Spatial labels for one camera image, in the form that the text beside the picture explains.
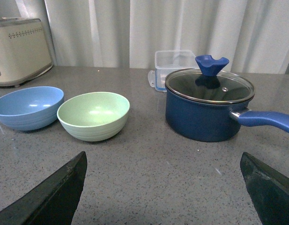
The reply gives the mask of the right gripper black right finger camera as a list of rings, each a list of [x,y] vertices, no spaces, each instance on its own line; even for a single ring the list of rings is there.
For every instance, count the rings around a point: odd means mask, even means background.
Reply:
[[[240,168],[248,194],[264,225],[289,225],[289,178],[248,152]]]

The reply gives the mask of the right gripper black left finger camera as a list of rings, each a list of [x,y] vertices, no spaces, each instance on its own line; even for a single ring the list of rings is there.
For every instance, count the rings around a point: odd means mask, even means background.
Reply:
[[[84,188],[87,156],[80,152],[26,195],[0,211],[0,225],[69,225]]]

